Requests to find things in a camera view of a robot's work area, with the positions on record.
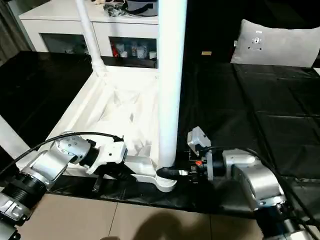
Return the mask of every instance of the white vertical pipe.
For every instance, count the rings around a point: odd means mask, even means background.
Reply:
[[[0,115],[0,146],[13,158],[16,159],[30,147],[11,128]]]
[[[159,0],[159,167],[176,158],[187,0]]]
[[[100,57],[98,44],[95,38],[92,22],[89,19],[88,12],[85,6],[85,0],[75,0],[79,17],[82,23],[83,35],[91,55],[92,69],[98,76],[103,76],[106,72],[106,66]]]

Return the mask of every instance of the shelf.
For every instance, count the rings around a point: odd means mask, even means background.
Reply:
[[[109,17],[103,4],[95,5],[91,0],[84,0],[89,19],[92,22],[126,23],[126,24],[158,24],[157,16],[140,17],[124,15]],[[21,20],[60,20],[80,21],[75,0],[51,0],[41,6],[27,11],[19,16]]]

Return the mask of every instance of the table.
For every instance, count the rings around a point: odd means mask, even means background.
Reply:
[[[114,58],[104,60],[117,65]],[[33,146],[46,138],[90,73],[87,56],[22,52],[0,67],[0,114]],[[187,133],[200,126],[214,145],[248,147],[267,158],[320,220],[319,87],[312,68],[185,62],[176,163],[187,161]],[[105,179],[94,194],[94,183],[62,176],[51,193],[253,217],[234,181],[198,187],[181,181],[169,193],[149,183]]]

